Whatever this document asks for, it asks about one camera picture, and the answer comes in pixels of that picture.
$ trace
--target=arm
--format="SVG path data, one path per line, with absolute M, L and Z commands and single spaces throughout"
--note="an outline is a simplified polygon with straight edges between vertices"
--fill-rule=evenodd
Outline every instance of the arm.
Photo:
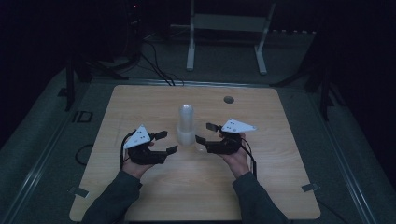
M 267 191 L 249 171 L 245 150 L 240 148 L 232 155 L 220 156 L 230 166 L 236 178 L 233 188 L 239 199 L 243 223 L 288 223 L 285 215 L 276 207 Z
M 113 223 L 120 220 L 139 198 L 140 178 L 153 165 L 138 165 L 125 160 L 122 170 L 85 212 L 81 223 Z

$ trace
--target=white cylinder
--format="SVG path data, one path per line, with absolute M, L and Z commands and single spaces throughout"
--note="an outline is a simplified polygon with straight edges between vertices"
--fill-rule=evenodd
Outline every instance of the white cylinder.
M 194 109 L 192 105 L 183 105 L 178 110 L 177 141 L 182 146 L 195 142 Z

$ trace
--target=small hole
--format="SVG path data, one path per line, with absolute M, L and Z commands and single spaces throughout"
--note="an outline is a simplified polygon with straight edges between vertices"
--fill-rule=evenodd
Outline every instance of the small hole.
M 233 99 L 232 96 L 225 96 L 225 97 L 224 97 L 224 102 L 225 102 L 226 104 L 232 104 L 233 101 L 234 101 L 234 99 Z

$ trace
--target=hand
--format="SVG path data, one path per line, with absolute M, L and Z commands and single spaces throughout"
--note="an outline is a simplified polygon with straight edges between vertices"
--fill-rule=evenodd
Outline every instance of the hand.
M 240 135 L 243 139 L 246 138 L 246 135 L 244 133 L 240 133 Z M 218 155 L 221 156 L 224 161 L 230 166 L 230 169 L 233 172 L 235 178 L 238 178 L 239 176 L 244 175 L 250 171 L 250 169 L 248 168 L 247 153 L 244 149 L 239 148 L 237 152 L 231 155 Z
M 122 165 L 122 171 L 127 173 L 128 175 L 132 175 L 138 179 L 142 177 L 142 175 L 151 167 L 154 165 L 139 165 L 131 160 L 129 160 L 129 155 L 128 155 L 128 150 L 125 150 L 125 155 L 124 155 L 125 162 Z

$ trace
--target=dark sleeve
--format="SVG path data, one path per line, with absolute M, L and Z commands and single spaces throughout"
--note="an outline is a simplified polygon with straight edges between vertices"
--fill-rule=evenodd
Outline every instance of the dark sleeve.
M 233 189 L 239 199 L 243 223 L 288 223 L 288 219 L 251 172 L 239 176 L 233 182 Z
M 119 171 L 116 178 L 85 212 L 81 223 L 113 223 L 139 198 L 140 180 Z

